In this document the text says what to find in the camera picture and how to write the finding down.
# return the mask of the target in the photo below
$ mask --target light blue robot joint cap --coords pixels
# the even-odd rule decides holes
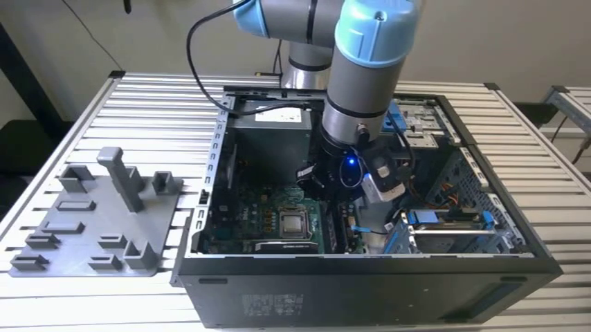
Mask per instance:
[[[418,22],[415,0],[346,0],[335,29],[341,53],[359,66],[397,64],[413,48]]]
[[[269,38],[261,0],[250,0],[247,4],[234,11],[234,18],[242,31]]]

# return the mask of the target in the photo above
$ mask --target slotted aluminum tabletop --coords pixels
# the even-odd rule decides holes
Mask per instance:
[[[591,88],[554,86],[545,102],[554,104],[591,136]]]
[[[269,77],[207,77],[205,83],[215,98],[223,85],[278,84]],[[450,99],[565,270],[562,277],[485,325],[415,329],[591,331],[591,184],[501,91],[490,91],[483,84],[402,82],[398,92],[442,94]],[[189,76],[129,73],[107,81],[0,223],[0,327],[21,327],[19,332],[203,329],[185,290],[169,281],[181,227],[197,205],[215,114]],[[167,169],[185,178],[161,272],[151,278],[13,278],[10,260],[62,190],[57,175],[69,163],[86,164],[94,174],[106,174],[95,162],[103,146],[121,146],[125,162],[137,165],[142,174]]]

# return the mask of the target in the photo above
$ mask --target blue latch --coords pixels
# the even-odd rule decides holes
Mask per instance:
[[[389,112],[390,112],[393,118],[395,119],[395,122],[397,122],[399,130],[402,132],[407,131],[407,129],[409,129],[407,128],[407,121],[405,121],[405,117],[403,117],[403,114],[401,112],[401,108],[398,107],[395,102],[391,102]],[[395,126],[393,125],[393,123],[390,122],[389,117],[386,116],[385,117],[385,123],[382,125],[382,132],[394,133],[395,131],[397,131],[395,130]]]

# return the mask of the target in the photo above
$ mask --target label sticker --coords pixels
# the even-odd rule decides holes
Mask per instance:
[[[255,115],[255,121],[261,122],[302,122],[302,110],[295,107],[274,109]]]

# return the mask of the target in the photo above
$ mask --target wire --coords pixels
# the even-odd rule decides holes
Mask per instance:
[[[275,51],[275,61],[274,61],[274,74],[278,73],[278,62],[279,62],[279,75],[285,74],[285,66],[282,64],[282,60],[281,60],[281,46],[283,44],[283,40],[279,39],[279,43],[278,43],[278,50]]]
[[[239,9],[242,6],[245,6],[250,1],[253,0],[242,0],[241,2],[233,4],[231,6],[226,7],[225,9],[219,10],[218,12],[215,12],[214,14],[210,14],[209,16],[203,17],[195,24],[194,26],[191,26],[191,29],[189,31],[189,35],[187,35],[187,60],[189,60],[189,66],[191,67],[191,72],[194,74],[195,77],[195,81],[197,81],[197,85],[199,86],[203,95],[206,96],[207,100],[223,111],[229,112],[230,114],[238,115],[238,116],[249,116],[253,114],[258,114],[262,112],[267,112],[271,111],[274,109],[282,109],[286,107],[295,107],[299,109],[307,109],[310,106],[307,104],[302,104],[302,103],[286,103],[286,104],[277,104],[274,106],[270,107],[262,107],[259,109],[255,109],[253,111],[246,111],[246,112],[238,112],[234,109],[226,107],[222,103],[219,103],[219,101],[217,101],[217,99],[214,99],[213,95],[210,95],[210,93],[206,90],[206,87],[203,86],[202,80],[201,80],[201,76],[197,72],[195,69],[195,64],[194,64],[194,57],[191,55],[191,40],[194,38],[197,29],[207,22],[213,21],[214,19],[219,18],[221,16],[223,16],[225,14],[227,14],[229,12],[233,12],[234,10]]]
[[[430,209],[434,210],[439,210],[439,209],[447,209],[449,206],[447,205],[434,205],[431,203],[429,203],[419,195],[419,193],[417,192],[415,186],[413,185],[413,181],[409,181],[409,190],[410,190],[410,194],[411,196],[421,201]]]
[[[581,156],[584,155],[585,149],[580,149],[580,152],[577,153],[576,159],[573,159],[573,165],[578,163]]]
[[[389,233],[387,232],[378,232],[377,230],[373,230],[373,229],[370,229],[370,228],[367,228],[367,227],[359,227],[359,226],[351,226],[351,230],[355,230],[357,232],[361,232],[361,233],[374,233],[374,234],[378,234],[378,235],[389,235]]]
[[[454,196],[447,196],[447,198],[458,205],[458,199]]]
[[[410,147],[410,143],[409,143],[407,137],[405,136],[405,134],[403,134],[403,132],[401,130],[401,127],[398,126],[398,124],[395,122],[395,117],[391,116],[390,111],[386,112],[386,115],[389,116],[389,120],[391,122],[391,125],[395,128],[397,135],[402,139],[402,141],[405,143],[405,147],[407,148],[409,156],[410,156],[410,169],[413,170],[413,174],[415,174],[417,173],[417,156],[415,156],[415,152],[414,152],[413,148]]]
[[[81,24],[83,25],[86,32],[89,32],[89,35],[91,36],[93,40],[95,41],[95,43],[99,45],[101,49],[103,49],[103,52],[106,52],[106,54],[110,56],[113,62],[115,62],[115,65],[118,66],[119,70],[123,71],[123,67],[119,64],[118,60],[115,60],[115,58],[113,57],[110,51],[105,48],[105,46],[101,44],[101,42],[97,40],[91,30],[89,29],[89,26],[86,26],[83,19],[81,19],[81,16],[78,16],[77,12],[74,11],[71,5],[66,2],[66,0],[62,0],[62,2],[65,3],[66,7],[69,7],[69,9],[71,10],[74,16],[78,18]]]
[[[557,131],[554,132],[554,135],[553,135],[552,143],[554,143],[554,140],[557,139],[558,132],[561,131],[561,128],[564,128],[564,125],[565,125],[566,119],[569,119],[568,116],[565,116],[564,121],[562,121],[561,124],[558,125]]]
[[[343,165],[345,165],[345,161],[349,159],[350,157],[345,157],[342,162],[341,162],[341,167],[339,167],[339,179],[341,179],[341,184],[346,187],[346,188],[357,188],[362,182],[363,182],[363,166],[362,163],[359,162],[358,159],[358,166],[359,166],[359,181],[355,185],[349,185],[345,183],[343,181]]]

